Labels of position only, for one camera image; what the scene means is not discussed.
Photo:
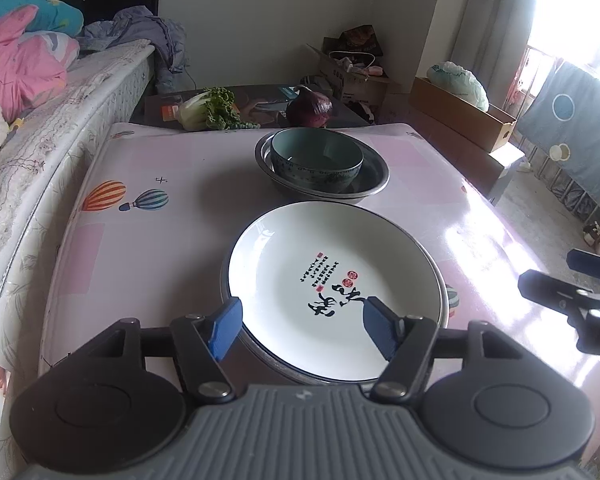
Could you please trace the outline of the green white plastic bag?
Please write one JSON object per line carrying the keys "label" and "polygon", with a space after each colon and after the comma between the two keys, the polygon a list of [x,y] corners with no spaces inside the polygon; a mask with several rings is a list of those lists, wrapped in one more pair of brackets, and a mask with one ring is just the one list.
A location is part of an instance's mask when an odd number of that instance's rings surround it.
{"label": "green white plastic bag", "polygon": [[453,96],[487,112],[489,100],[484,90],[470,70],[451,61],[434,64],[426,73],[427,79],[438,88],[451,93]]}

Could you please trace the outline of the teal ceramic bowl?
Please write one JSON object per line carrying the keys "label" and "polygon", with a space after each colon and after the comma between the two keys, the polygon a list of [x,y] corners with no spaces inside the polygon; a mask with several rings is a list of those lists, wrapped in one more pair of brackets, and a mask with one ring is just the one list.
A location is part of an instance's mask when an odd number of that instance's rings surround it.
{"label": "teal ceramic bowl", "polygon": [[356,141],[324,128],[287,128],[270,144],[276,174],[309,190],[339,193],[358,176],[364,155]]}

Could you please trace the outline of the pink balloon tablecloth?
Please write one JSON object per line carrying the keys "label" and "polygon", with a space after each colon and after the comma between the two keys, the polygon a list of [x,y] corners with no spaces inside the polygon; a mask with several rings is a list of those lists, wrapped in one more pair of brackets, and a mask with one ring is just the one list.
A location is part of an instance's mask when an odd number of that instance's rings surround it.
{"label": "pink balloon tablecloth", "polygon": [[492,206],[406,125],[355,130],[387,163],[356,205],[291,197],[260,169],[260,131],[170,133],[118,125],[100,149],[62,243],[48,298],[47,370],[119,318],[165,326],[228,296],[244,331],[233,382],[362,382],[385,362],[363,327],[376,296],[454,328],[485,320],[590,396],[600,358],[559,314],[519,295],[534,255]]}

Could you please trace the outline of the large brown cardboard box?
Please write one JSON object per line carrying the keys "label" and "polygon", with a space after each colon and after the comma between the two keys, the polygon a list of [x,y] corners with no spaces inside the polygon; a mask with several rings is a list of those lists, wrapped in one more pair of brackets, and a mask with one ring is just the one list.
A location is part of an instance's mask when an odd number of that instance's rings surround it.
{"label": "large brown cardboard box", "polygon": [[442,122],[409,105],[397,112],[384,110],[379,122],[404,122],[413,127],[492,205],[503,196],[524,159],[524,152],[511,143],[487,153]]}

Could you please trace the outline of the small steel bowl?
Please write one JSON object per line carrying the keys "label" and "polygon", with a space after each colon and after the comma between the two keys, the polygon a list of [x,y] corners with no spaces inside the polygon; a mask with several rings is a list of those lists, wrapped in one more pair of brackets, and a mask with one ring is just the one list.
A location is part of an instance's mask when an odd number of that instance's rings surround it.
{"label": "small steel bowl", "polygon": [[286,128],[258,141],[254,158],[279,187],[307,200],[357,204],[383,191],[390,170],[373,148],[324,128]]}

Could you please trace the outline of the pink and teal quilt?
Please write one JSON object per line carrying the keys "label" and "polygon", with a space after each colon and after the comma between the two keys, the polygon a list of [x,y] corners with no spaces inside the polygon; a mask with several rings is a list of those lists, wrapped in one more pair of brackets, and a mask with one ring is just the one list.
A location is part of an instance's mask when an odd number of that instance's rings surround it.
{"label": "pink and teal quilt", "polygon": [[64,91],[82,12],[60,0],[0,0],[0,107],[13,122]]}

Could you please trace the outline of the grey curtain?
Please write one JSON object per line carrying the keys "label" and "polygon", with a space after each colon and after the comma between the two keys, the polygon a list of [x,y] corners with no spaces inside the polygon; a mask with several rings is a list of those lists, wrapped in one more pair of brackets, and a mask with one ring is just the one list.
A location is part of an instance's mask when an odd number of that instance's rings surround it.
{"label": "grey curtain", "polygon": [[530,37],[535,0],[437,0],[417,73],[452,61],[505,104]]}

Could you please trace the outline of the cluttered cardboard box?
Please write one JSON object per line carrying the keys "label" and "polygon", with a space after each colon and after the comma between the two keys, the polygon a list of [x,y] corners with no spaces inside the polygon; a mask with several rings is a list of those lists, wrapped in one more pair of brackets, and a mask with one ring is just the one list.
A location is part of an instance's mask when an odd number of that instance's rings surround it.
{"label": "cluttered cardboard box", "polygon": [[306,45],[317,55],[318,73],[343,104],[360,103],[377,115],[388,90],[396,85],[382,66],[381,49],[372,25],[360,25],[337,38],[324,37],[321,47]]}

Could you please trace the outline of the blue circle-patterned hanging blanket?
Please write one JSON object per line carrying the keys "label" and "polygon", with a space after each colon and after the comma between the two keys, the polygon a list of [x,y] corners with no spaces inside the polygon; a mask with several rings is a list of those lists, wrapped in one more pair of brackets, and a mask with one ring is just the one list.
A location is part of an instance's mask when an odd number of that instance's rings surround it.
{"label": "blue circle-patterned hanging blanket", "polygon": [[517,131],[550,156],[600,206],[600,80],[557,63],[517,122]]}

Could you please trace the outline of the white mattress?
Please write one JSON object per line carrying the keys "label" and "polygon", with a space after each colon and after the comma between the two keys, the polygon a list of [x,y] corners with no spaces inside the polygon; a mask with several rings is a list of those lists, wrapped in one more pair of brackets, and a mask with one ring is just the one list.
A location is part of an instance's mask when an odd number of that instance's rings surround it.
{"label": "white mattress", "polygon": [[68,86],[24,118],[0,151],[0,404],[35,378],[46,299],[73,204],[111,125],[127,122],[154,76],[136,40],[77,60]]}

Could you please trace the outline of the red onion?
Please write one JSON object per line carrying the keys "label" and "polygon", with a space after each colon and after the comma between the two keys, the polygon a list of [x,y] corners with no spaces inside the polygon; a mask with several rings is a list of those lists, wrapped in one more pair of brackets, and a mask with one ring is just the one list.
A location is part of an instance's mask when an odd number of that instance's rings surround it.
{"label": "red onion", "polygon": [[303,84],[296,87],[298,96],[286,108],[287,122],[291,127],[325,127],[332,117],[332,101],[323,93]]}

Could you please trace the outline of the green leafy vegetable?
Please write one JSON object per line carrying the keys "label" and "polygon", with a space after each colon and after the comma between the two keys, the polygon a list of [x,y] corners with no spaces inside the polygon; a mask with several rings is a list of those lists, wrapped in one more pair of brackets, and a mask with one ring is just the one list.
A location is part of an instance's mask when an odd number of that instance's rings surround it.
{"label": "green leafy vegetable", "polygon": [[187,131],[257,129],[256,122],[245,122],[239,114],[230,89],[213,87],[198,93],[178,106],[176,120]]}

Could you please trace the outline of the open shallow cardboard box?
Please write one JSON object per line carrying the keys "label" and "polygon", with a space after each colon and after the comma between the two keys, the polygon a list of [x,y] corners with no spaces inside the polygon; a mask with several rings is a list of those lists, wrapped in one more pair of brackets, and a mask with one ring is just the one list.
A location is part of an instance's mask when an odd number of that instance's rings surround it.
{"label": "open shallow cardboard box", "polygon": [[483,112],[435,86],[427,78],[417,77],[414,80],[410,104],[488,153],[506,144],[516,126],[516,119],[504,110],[489,105],[488,110]]}

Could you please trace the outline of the grey-blue clothes pile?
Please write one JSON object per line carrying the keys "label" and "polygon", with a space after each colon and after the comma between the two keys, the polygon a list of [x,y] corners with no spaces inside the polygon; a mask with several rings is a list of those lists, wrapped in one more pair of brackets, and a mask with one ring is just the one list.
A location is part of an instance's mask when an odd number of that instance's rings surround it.
{"label": "grey-blue clothes pile", "polygon": [[84,27],[76,37],[82,51],[100,52],[120,44],[147,40],[156,50],[156,88],[159,94],[178,90],[176,76],[186,63],[184,27],[152,14],[146,6],[123,9],[109,21],[97,21]]}

